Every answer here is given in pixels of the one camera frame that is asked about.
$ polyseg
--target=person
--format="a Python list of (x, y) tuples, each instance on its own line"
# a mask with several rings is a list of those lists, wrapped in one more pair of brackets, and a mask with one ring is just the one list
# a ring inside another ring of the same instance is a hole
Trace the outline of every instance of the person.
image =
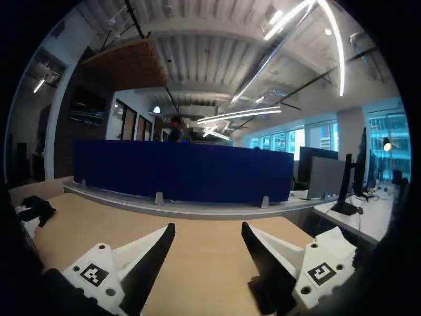
[(183, 140), (183, 129), (184, 122), (181, 117), (172, 117), (171, 118), (171, 132), (168, 136), (168, 141), (170, 143), (180, 143)]

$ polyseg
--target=blue partition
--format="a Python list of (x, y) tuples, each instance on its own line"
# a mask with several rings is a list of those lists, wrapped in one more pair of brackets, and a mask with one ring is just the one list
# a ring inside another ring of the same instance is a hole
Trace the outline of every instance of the blue partition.
[(287, 201), (294, 155), (190, 143), (77, 141), (74, 181), (165, 199), (261, 203)]

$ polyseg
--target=wooden ceiling panel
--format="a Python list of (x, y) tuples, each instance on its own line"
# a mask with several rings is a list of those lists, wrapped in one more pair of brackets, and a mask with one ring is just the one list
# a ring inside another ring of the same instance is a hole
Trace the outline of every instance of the wooden ceiling panel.
[(82, 62), (81, 66), (114, 91), (164, 87), (167, 84), (150, 38), (99, 53)]

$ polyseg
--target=linear led light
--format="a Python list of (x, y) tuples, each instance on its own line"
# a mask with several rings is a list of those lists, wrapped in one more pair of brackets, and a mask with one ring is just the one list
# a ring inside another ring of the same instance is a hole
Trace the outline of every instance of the linear led light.
[(327, 18), (332, 26), (333, 34), (335, 34), (336, 45), (338, 47), (339, 55), (339, 96), (343, 96), (345, 87), (345, 56), (338, 23), (336, 22), (335, 16), (333, 15), (333, 12), (327, 4), (326, 0), (317, 0), (317, 2), (322, 7), (323, 11), (326, 13)]
[(269, 24), (271, 24), (271, 25), (275, 24), (280, 19), (280, 17), (283, 15), (283, 13), (284, 12), (282, 12), (281, 10), (276, 11), (275, 14), (272, 16), (272, 18), (270, 19)]
[(294, 18), (294, 16), (296, 16), (305, 7), (312, 5), (314, 1), (315, 0), (304, 0), (298, 4), (295, 8), (285, 14), (274, 27), (272, 27), (272, 29), (265, 35), (264, 39), (269, 41), (269, 39), (271, 39), (277, 32), (280, 32), (281, 29)]
[(232, 112), (232, 113), (222, 114), (218, 116), (211, 116), (211, 117), (203, 118), (200, 121), (197, 121), (197, 124), (204, 124), (204, 123), (216, 122), (216, 121), (222, 121), (222, 120), (228, 120), (228, 119), (236, 119), (238, 117), (244, 117), (244, 116), (280, 113), (281, 110), (279, 108), (280, 108), (279, 106), (272, 106), (272, 107), (266, 107), (266, 108), (258, 108), (255, 110)]
[(219, 137), (219, 138), (221, 138), (221, 139), (223, 139), (223, 140), (229, 141), (229, 137), (228, 137), (228, 136), (225, 136), (225, 135), (222, 135), (222, 134), (216, 133), (216, 132), (214, 132), (214, 131), (206, 131), (206, 132), (207, 132), (208, 134), (210, 134), (210, 135), (214, 135), (214, 136)]
[(254, 101), (254, 102), (256, 102), (256, 103), (260, 103), (261, 101), (263, 101), (263, 99), (265, 98), (265, 96), (264, 95), (262, 95), (260, 98), (258, 98), (256, 101)]
[(34, 90), (34, 93), (36, 93), (36, 92), (38, 91), (38, 89), (39, 89), (39, 88), (41, 88), (41, 86), (44, 84), (44, 82), (45, 82), (45, 79), (42, 79), (42, 80), (38, 83), (38, 85), (36, 86), (36, 88), (35, 88), (35, 90)]
[(208, 131), (213, 132), (214, 130), (216, 130), (218, 128), (218, 125), (212, 126), (209, 129), (205, 129), (205, 133), (203, 134), (203, 137), (206, 137), (207, 135), (209, 135)]
[(242, 114), (248, 114), (248, 113), (252, 113), (251, 115), (258, 115), (256, 114), (256, 112), (278, 110), (279, 108), (280, 106), (261, 107), (261, 108), (254, 108), (252, 110), (245, 110), (245, 111), (231, 112), (231, 113), (225, 113), (221, 115), (209, 116), (209, 117), (205, 117), (205, 118), (201, 118), (200, 120), (197, 120), (197, 124), (213, 122), (215, 121), (214, 119), (217, 119), (216, 121), (226, 120), (228, 118), (231, 118), (231, 116), (235, 116), (235, 117), (250, 116), (250, 115), (242, 115)]

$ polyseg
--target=exposed ceiling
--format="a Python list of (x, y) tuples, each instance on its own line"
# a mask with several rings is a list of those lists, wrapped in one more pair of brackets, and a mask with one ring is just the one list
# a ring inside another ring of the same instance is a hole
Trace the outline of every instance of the exposed ceiling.
[[(298, 3), (295, 0), (131, 1), (143, 33), (152, 33), (153, 45), (176, 103), (195, 106), (199, 112), (201, 107), (205, 116), (209, 107), (213, 112), (228, 110), (240, 82), (271, 44), (264, 40), (264, 35), (271, 28), (268, 22), (273, 13), (276, 10), (287, 13)], [(347, 60), (357, 54), (349, 37), (363, 30), (340, 7), (333, 2), (329, 4), (338, 21)], [(110, 47), (139, 39), (136, 28), (130, 27), (133, 21), (123, 0), (86, 0), (78, 10), (103, 40), (111, 31), (106, 44), (112, 42)], [(254, 106), (254, 100), (270, 89), (291, 92), (337, 66), (335, 38), (325, 34), (326, 28), (330, 28), (329, 22), (324, 12), (316, 8), (246, 90), (234, 110)], [(362, 48), (372, 46), (366, 38)], [(260, 116), (247, 123), (247, 129), (237, 130), (232, 136), (398, 95), (379, 53), (376, 60), (385, 83), (373, 79), (367, 65), (357, 60), (347, 65), (344, 97), (337, 96), (337, 73), (333, 72), (329, 79), (332, 83), (320, 80), (286, 101), (302, 111), (283, 107), (282, 113)], [(141, 89), (137, 93), (161, 106), (164, 114), (173, 113), (174, 107), (165, 90)], [(272, 93), (262, 105), (271, 105), (278, 99), (279, 95)], [(232, 125), (239, 126), (245, 121), (237, 119)]]

